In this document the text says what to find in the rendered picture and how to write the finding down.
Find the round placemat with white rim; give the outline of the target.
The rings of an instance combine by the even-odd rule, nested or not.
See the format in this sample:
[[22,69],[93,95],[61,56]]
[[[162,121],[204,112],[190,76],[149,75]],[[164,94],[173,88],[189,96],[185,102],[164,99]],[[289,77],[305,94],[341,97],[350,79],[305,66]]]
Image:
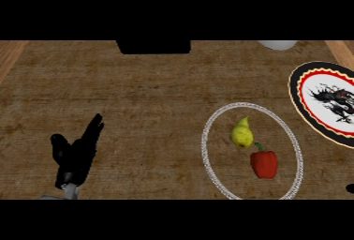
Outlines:
[[295,157],[297,157],[297,174],[295,174],[292,186],[289,187],[289,189],[288,189],[285,195],[280,197],[280,199],[292,200],[297,197],[297,194],[300,192],[300,186],[301,186],[303,176],[304,176],[304,160],[303,160],[303,153],[301,153],[301,149],[300,149],[300,142],[298,142],[297,136],[295,136],[291,128],[288,127],[288,125],[283,122],[283,120],[280,119],[280,117],[267,108],[264,108],[263,106],[260,106],[251,102],[233,102],[233,103],[227,104],[226,106],[220,107],[216,110],[216,112],[213,113],[213,115],[210,116],[210,119],[204,126],[202,136],[201,136],[201,156],[202,156],[204,167],[205,167],[205,170],[208,173],[210,180],[227,199],[241,200],[241,197],[238,197],[230,192],[230,190],[226,188],[226,186],[223,185],[223,183],[217,177],[217,174],[216,174],[213,166],[211,166],[210,150],[208,150],[208,139],[210,139],[213,123],[214,123],[216,119],[218,118],[218,116],[226,111],[229,111],[232,109],[238,109],[238,108],[254,109],[254,110],[263,112],[264,114],[267,114],[275,119],[275,121],[283,128],[283,131],[288,135],[288,138],[289,138],[292,146],[294,146]]

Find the white round object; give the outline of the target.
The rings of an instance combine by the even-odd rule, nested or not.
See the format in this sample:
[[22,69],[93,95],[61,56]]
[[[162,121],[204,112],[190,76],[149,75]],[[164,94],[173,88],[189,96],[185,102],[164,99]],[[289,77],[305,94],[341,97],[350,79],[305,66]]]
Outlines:
[[260,40],[258,43],[276,51],[286,51],[297,45],[295,40]]

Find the black box appliance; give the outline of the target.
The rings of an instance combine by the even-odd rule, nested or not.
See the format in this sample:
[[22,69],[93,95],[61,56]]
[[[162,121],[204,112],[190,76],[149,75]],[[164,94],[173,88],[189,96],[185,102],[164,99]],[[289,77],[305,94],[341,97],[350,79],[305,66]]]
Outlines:
[[190,41],[117,41],[123,54],[179,54],[189,53]]

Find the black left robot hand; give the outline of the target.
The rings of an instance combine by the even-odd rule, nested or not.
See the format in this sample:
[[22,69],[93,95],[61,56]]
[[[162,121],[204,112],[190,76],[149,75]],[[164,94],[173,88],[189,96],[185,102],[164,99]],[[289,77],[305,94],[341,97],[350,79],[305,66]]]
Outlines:
[[61,134],[50,137],[53,159],[58,164],[55,187],[64,189],[68,184],[77,187],[86,182],[92,163],[98,153],[98,141],[103,129],[102,115],[93,117],[81,137],[68,142]]

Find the red bell pepper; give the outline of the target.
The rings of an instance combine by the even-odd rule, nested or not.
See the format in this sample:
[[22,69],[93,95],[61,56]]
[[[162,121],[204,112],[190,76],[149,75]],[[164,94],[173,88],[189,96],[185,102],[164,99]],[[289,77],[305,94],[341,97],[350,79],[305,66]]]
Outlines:
[[257,147],[257,151],[251,154],[254,174],[261,179],[273,179],[277,175],[277,154],[266,151],[260,142],[254,145]]

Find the black red dragon plate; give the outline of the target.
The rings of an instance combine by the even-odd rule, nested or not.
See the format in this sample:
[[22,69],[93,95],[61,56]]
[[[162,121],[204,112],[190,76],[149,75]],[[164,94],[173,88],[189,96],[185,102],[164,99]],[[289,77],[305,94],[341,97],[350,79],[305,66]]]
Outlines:
[[294,70],[288,87],[305,123],[334,143],[354,149],[354,71],[308,62]]

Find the yellow pear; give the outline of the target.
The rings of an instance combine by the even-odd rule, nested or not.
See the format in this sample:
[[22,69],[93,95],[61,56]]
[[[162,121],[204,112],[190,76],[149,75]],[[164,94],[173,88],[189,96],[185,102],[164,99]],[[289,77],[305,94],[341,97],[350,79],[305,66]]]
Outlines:
[[232,142],[242,149],[252,145],[254,134],[249,127],[249,117],[244,117],[232,129]]

